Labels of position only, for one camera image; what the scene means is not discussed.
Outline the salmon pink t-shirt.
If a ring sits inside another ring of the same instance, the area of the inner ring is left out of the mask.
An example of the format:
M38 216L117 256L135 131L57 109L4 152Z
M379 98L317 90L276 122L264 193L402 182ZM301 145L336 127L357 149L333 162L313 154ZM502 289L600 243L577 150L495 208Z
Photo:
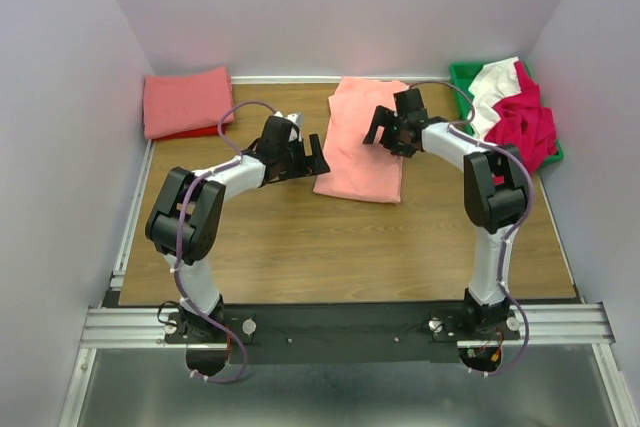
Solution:
M395 108L403 82L344 77L328 98L330 111L323 155L330 172L316 178L313 192L348 200L401 202L402 163L375 137L363 142L378 106Z

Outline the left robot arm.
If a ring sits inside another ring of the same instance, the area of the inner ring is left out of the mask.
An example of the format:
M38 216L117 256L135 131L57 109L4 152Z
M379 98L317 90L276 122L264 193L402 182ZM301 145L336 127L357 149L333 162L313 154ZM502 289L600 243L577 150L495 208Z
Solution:
M230 161L204 170L169 171L145 226L145 235L169 264L180 294L179 317L165 331L201 342L220 332L222 295L210 266L224 204L245 192L291 179L330 172L316 134L301 134L302 115L269 116L260 137Z

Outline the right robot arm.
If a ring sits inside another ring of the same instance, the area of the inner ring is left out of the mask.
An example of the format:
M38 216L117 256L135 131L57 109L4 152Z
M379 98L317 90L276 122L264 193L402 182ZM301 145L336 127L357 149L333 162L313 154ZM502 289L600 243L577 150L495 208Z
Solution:
M532 207L533 181L517 147L476 139L453 122L431 117L421 93L409 88L393 95L395 108L377 106L363 143L379 143L395 156L435 155L463 173L463 203L475 227L474 270L456 326L480 339L507 321L513 241Z

